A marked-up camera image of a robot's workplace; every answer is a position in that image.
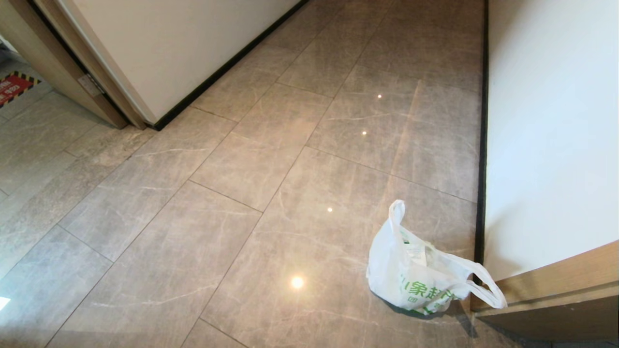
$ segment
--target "gray marble tile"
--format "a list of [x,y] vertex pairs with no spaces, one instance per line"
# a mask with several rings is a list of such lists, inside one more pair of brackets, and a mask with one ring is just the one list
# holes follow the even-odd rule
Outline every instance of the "gray marble tile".
[[477,92],[482,48],[481,35],[387,17],[358,63]]
[[480,109],[475,95],[423,83],[418,89],[391,173],[477,202]]
[[191,179],[264,211],[330,102],[273,85]]
[[101,137],[103,134],[92,129],[88,140],[78,140],[72,146],[78,159],[61,153],[0,204],[0,277],[152,136],[150,131],[132,127],[109,131],[113,136]]
[[30,67],[28,64],[9,59],[0,63],[0,79],[4,78],[8,74],[14,71],[22,72],[26,75],[32,76],[39,81],[38,85],[33,86],[30,90],[20,95],[7,105],[0,108],[0,117],[11,119],[17,116],[21,111],[33,105],[37,100],[43,98],[47,93],[52,91],[52,86],[45,82],[41,76]]
[[50,93],[0,128],[0,189],[11,194],[30,175],[98,123],[78,104]]
[[270,45],[303,51],[344,6],[343,1],[310,1],[267,39]]
[[472,254],[475,204],[305,148],[201,318],[248,347],[466,346],[457,302],[420,320],[368,289],[368,251],[397,198],[414,233]]
[[552,348],[551,342],[531,341],[474,319],[471,348]]
[[143,130],[133,126],[116,129],[107,124],[98,124],[65,149],[77,157],[93,157],[105,152],[106,158],[127,158],[140,146],[144,145],[157,131],[146,128]]
[[186,109],[105,178],[60,225],[116,260],[234,125]]
[[391,3],[392,0],[350,0],[329,26],[369,37],[378,27]]
[[111,266],[54,227],[2,280],[0,346],[44,347]]
[[36,196],[52,180],[69,168],[76,158],[64,151],[41,167],[22,186],[5,201],[0,202],[0,225],[4,225],[16,215],[29,200]]
[[213,328],[204,320],[198,319],[181,348],[204,347],[243,348],[245,346]]
[[191,106],[240,121],[297,55],[288,48],[259,45]]
[[49,346],[179,347],[258,218],[187,182]]
[[308,146],[389,173],[416,87],[414,78],[355,66]]
[[482,0],[461,0],[453,12],[451,29],[482,37],[483,7],[484,2]]
[[395,0],[387,19],[402,19],[417,26],[449,28],[465,2],[470,0]]
[[420,81],[410,117],[436,124],[471,124],[481,127],[481,93]]
[[278,82],[333,97],[365,43],[363,35],[327,28],[299,55]]

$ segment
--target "white wall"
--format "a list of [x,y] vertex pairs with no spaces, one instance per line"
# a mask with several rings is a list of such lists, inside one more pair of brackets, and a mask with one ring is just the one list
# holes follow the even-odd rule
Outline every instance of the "white wall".
[[490,0],[484,265],[496,280],[619,239],[618,11]]
[[58,0],[155,123],[298,0]]

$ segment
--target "yellow and black hazard stripe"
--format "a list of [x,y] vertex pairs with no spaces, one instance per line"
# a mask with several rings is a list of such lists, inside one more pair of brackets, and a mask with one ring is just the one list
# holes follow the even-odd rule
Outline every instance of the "yellow and black hazard stripe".
[[17,97],[19,97],[20,95],[24,94],[25,92],[28,92],[30,89],[32,89],[32,87],[34,87],[34,86],[36,86],[36,85],[38,85],[38,84],[40,84],[40,83],[41,83],[41,80],[36,79],[36,78],[34,78],[34,77],[32,77],[32,76],[28,76],[28,75],[26,75],[26,74],[24,74],[24,73],[22,73],[22,72],[19,72],[19,71],[14,71],[14,72],[12,72],[12,73],[8,74],[7,76],[3,77],[3,78],[0,80],[0,83],[2,83],[2,81],[4,81],[4,80],[8,79],[8,78],[9,78],[9,77],[11,77],[11,76],[17,76],[17,77],[19,77],[20,79],[24,79],[24,80],[26,80],[26,81],[28,81],[28,82],[32,83],[32,85],[31,85],[30,87],[24,88],[24,90],[23,90],[23,91],[19,92],[18,94],[13,95],[11,98],[7,99],[4,103],[0,104],[0,108],[2,108],[4,105],[7,105],[7,104],[8,104],[8,103],[10,103],[10,102],[12,102],[12,101],[13,101],[13,100],[15,100]]

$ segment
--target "door frame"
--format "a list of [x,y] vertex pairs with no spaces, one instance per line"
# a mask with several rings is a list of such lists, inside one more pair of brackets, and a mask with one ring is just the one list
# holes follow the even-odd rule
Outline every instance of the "door frame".
[[39,12],[43,20],[48,22],[48,26],[57,33],[60,40],[66,44],[67,50],[74,55],[74,59],[82,65],[83,70],[89,72],[127,120],[139,129],[146,128],[143,117],[136,111],[136,106],[127,99],[96,54],[66,17],[58,2],[55,0],[28,0],[28,2]]
[[55,89],[114,127],[127,125],[27,1],[0,0],[0,32]]
[[531,339],[617,338],[619,241],[496,282],[508,307],[471,298],[475,317]]

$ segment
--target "plastic bag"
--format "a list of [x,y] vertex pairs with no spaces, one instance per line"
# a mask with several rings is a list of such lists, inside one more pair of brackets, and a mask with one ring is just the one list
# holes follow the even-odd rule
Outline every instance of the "plastic bag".
[[[493,308],[507,306],[505,296],[479,263],[443,253],[400,223],[405,205],[397,200],[389,207],[389,219],[374,237],[366,277],[370,289],[394,306],[430,315],[447,310],[454,298],[471,292]],[[468,280],[471,274],[490,291]]]

